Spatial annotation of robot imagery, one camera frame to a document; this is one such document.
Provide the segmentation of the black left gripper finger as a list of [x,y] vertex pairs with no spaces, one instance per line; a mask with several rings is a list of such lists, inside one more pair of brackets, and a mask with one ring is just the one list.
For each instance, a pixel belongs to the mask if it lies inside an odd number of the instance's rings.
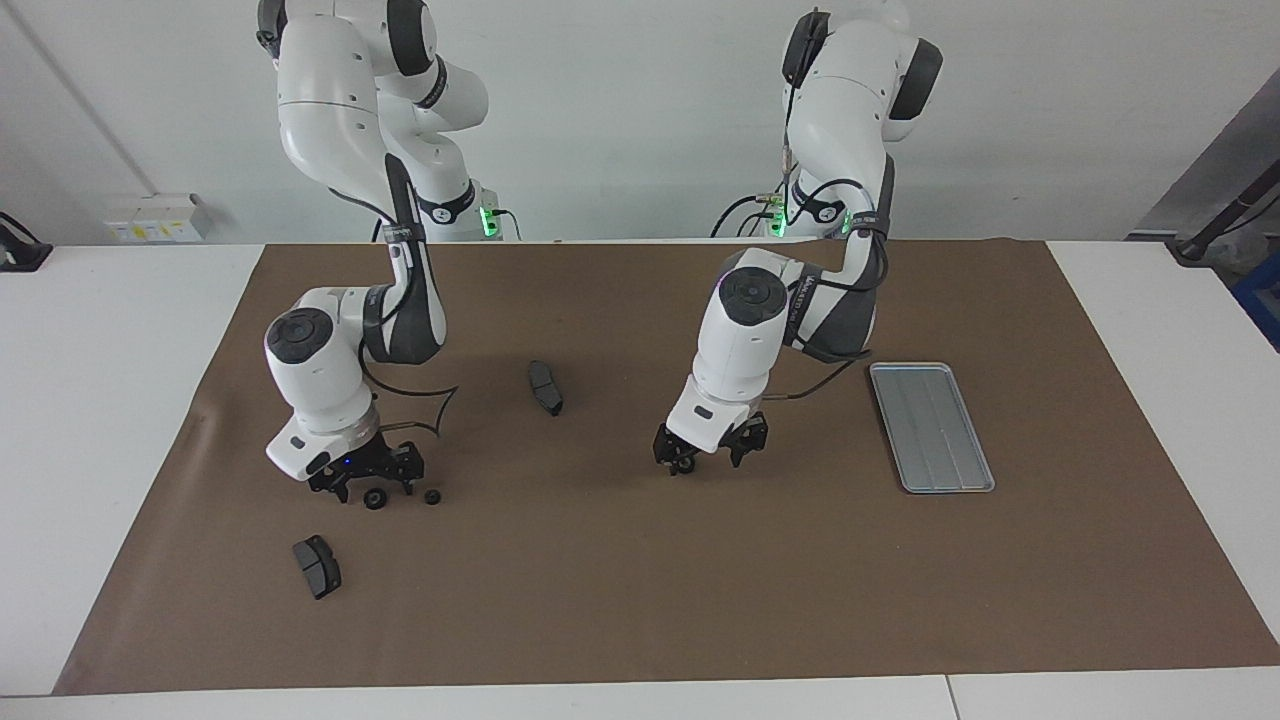
[[764,415],[751,415],[742,425],[727,432],[727,450],[733,468],[740,468],[746,455],[765,447],[769,427]]
[[671,477],[690,474],[696,468],[698,448],[676,436],[664,423],[657,429],[653,454],[655,462],[664,466]]

